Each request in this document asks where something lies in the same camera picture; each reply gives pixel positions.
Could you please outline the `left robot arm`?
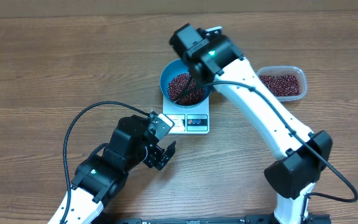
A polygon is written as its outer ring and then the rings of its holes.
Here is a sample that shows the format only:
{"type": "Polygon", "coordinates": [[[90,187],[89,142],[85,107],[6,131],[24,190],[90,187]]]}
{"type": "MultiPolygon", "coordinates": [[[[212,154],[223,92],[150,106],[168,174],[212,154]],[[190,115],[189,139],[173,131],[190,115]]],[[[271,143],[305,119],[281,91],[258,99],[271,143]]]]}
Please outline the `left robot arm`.
{"type": "Polygon", "coordinates": [[[98,146],[75,171],[70,188],[51,223],[91,223],[125,186],[129,171],[143,162],[162,170],[175,153],[158,142],[173,128],[164,114],[121,118],[109,143],[98,146]]]}

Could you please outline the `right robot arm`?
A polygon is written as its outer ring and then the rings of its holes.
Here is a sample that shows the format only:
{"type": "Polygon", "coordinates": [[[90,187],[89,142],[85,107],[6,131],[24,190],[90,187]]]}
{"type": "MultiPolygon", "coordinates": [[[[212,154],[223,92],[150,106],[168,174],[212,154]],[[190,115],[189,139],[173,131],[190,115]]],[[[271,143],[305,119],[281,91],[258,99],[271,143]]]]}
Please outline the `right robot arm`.
{"type": "Polygon", "coordinates": [[[189,67],[193,79],[211,84],[234,103],[260,133],[276,161],[264,170],[277,193],[273,223],[312,223],[310,193],[326,167],[333,141],[296,119],[255,74],[250,62],[217,27],[185,24],[169,44],[189,67]]]}

